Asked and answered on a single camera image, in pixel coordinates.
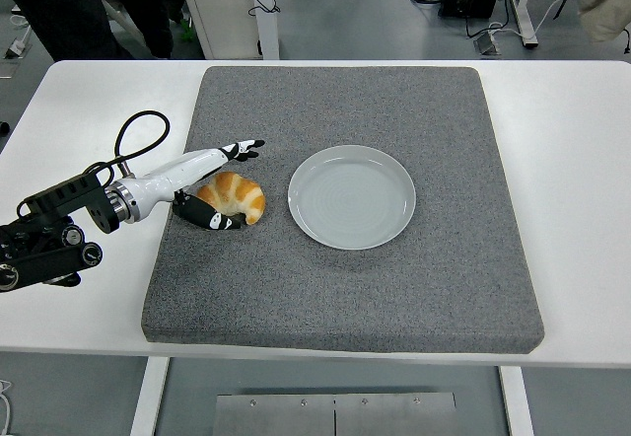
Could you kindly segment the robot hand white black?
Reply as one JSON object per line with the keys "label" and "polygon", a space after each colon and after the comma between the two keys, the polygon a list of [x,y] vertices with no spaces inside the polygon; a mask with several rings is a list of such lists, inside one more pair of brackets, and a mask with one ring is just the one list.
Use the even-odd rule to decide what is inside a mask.
{"label": "robot hand white black", "polygon": [[117,191],[128,223],[148,217],[159,202],[170,202],[173,213],[208,230],[238,229],[243,215],[249,225],[262,216],[266,199],[261,187],[234,172],[220,169],[231,160],[257,156],[262,140],[246,140],[225,147],[183,154],[152,173],[119,181]]}

